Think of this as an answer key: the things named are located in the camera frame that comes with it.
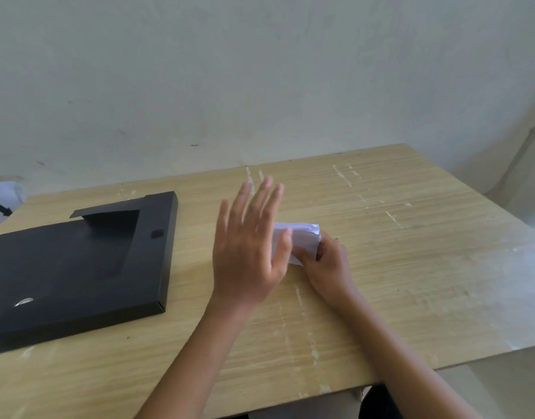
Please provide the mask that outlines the person's left forearm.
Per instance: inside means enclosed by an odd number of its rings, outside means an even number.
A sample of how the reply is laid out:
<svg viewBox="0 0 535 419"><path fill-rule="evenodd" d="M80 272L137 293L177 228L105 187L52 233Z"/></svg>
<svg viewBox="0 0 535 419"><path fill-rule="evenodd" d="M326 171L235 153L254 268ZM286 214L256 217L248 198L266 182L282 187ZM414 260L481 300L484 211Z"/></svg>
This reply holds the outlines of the person's left forearm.
<svg viewBox="0 0 535 419"><path fill-rule="evenodd" d="M258 302L213 296L134 419L200 419L231 348Z"/></svg>

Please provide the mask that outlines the person's right hand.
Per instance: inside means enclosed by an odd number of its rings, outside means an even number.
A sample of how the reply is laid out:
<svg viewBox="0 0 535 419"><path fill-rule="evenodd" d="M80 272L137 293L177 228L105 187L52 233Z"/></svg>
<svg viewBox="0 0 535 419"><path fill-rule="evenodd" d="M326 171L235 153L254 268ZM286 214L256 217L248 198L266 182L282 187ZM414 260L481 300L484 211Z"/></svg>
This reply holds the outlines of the person's right hand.
<svg viewBox="0 0 535 419"><path fill-rule="evenodd" d="M347 251L339 239L321 232L318 265L305 270L317 293L333 308L338 309L358 294L349 268Z"/></svg>

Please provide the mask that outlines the person's dark trousers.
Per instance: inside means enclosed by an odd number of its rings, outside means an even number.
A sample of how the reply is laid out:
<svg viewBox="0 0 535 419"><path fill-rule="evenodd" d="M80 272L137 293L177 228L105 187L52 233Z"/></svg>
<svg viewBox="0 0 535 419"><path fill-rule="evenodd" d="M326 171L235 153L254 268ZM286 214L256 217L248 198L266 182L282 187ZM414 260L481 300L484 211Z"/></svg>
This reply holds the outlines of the person's dark trousers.
<svg viewBox="0 0 535 419"><path fill-rule="evenodd" d="M362 399L358 419L404 419L386 385L371 386Z"/></svg>

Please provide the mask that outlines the black flat cardboard box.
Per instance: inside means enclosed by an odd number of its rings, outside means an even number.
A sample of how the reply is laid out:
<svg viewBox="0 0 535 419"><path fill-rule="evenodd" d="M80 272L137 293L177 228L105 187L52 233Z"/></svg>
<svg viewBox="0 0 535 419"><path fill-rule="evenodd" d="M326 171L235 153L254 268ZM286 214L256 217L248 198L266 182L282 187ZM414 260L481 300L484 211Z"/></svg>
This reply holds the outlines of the black flat cardboard box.
<svg viewBox="0 0 535 419"><path fill-rule="evenodd" d="M175 192L0 235L0 354L165 313Z"/></svg>

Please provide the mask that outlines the white paper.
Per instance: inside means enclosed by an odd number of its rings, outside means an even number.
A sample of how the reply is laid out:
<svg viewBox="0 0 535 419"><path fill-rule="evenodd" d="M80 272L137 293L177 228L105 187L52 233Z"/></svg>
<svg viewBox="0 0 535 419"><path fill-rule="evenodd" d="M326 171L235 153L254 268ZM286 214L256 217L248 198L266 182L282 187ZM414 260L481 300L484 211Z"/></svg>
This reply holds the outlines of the white paper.
<svg viewBox="0 0 535 419"><path fill-rule="evenodd" d="M293 246L301 247L314 260L317 257L318 246L321 241L320 226L310 223L274 223L271 241L271 260L277 251L280 235L283 231L292 230Z"/></svg>

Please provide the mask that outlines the person's left hand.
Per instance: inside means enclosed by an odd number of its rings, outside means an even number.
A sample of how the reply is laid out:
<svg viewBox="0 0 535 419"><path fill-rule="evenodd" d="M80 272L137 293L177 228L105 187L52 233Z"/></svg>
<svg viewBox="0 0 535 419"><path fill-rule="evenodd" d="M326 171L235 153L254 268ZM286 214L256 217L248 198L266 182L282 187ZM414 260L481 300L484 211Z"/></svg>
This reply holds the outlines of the person's left hand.
<svg viewBox="0 0 535 419"><path fill-rule="evenodd" d="M271 190L273 225L271 232L247 235L247 209L252 185L243 182L235 199L229 204L228 232L224 241L213 245L213 296L222 300L245 298L261 303L282 279L271 279L271 241L275 218L283 198L283 184Z"/></svg>

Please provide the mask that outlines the white sheet with black print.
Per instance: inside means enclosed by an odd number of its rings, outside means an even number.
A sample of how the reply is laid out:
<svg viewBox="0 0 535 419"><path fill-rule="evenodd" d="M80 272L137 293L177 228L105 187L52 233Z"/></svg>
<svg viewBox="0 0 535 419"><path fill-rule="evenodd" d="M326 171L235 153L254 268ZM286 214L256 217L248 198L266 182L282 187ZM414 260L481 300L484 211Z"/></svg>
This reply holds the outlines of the white sheet with black print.
<svg viewBox="0 0 535 419"><path fill-rule="evenodd" d="M0 225L28 198L27 193L14 181L0 182Z"/></svg>

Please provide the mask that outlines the person's right forearm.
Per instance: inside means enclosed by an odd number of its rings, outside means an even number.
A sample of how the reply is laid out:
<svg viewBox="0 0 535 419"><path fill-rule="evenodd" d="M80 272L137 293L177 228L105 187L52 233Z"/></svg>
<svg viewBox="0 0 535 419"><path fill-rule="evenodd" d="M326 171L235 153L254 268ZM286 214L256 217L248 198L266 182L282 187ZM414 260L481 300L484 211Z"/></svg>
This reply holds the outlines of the person's right forearm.
<svg viewBox="0 0 535 419"><path fill-rule="evenodd" d="M337 310L360 338L363 352L404 419L483 419L359 292L347 293Z"/></svg>

